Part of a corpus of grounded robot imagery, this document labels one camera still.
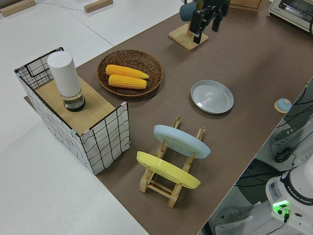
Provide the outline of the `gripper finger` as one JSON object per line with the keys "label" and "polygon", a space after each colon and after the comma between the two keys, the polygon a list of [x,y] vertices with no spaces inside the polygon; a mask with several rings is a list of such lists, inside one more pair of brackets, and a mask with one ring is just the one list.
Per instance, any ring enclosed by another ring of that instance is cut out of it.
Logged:
{"label": "gripper finger", "polygon": [[218,32],[220,28],[221,21],[223,20],[224,16],[222,12],[219,12],[213,20],[212,24],[212,31]]}
{"label": "gripper finger", "polygon": [[190,23],[190,31],[194,34],[193,42],[196,44],[201,42],[202,33],[210,22],[208,12],[208,8],[193,11]]}

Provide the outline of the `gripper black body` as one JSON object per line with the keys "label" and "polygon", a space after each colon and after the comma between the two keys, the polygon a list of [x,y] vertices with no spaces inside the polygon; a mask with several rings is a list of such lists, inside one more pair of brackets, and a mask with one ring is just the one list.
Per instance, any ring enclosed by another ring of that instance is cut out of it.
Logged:
{"label": "gripper black body", "polygon": [[206,12],[214,11],[221,14],[223,17],[226,17],[229,12],[230,1],[229,0],[203,0],[202,9]]}

